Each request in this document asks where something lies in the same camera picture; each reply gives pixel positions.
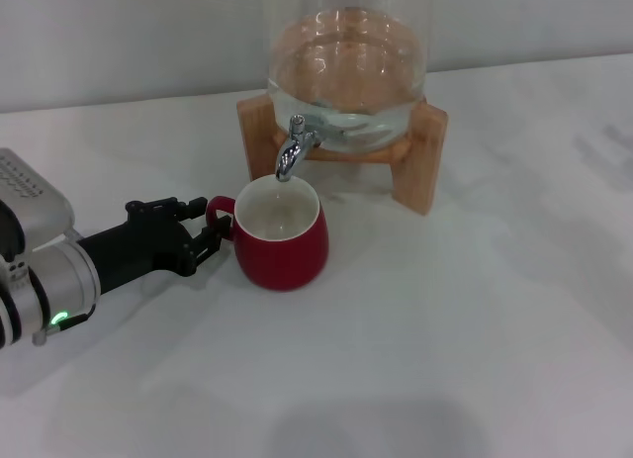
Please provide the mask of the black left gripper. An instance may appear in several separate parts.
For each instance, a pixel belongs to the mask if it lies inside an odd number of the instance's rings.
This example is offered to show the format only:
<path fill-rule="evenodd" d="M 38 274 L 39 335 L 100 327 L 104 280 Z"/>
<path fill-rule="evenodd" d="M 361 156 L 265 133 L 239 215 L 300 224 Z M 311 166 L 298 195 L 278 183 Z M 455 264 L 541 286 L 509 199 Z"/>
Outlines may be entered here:
<path fill-rule="evenodd" d="M 189 234 L 182 223 L 203 217 L 207 206 L 204 197 L 189 202 L 175 198 L 130 201 L 123 224 L 79 240 L 94 264 L 101 292 L 111 292 L 152 271 L 193 275 L 232 236 L 230 216 L 207 221 L 195 237 Z"/>

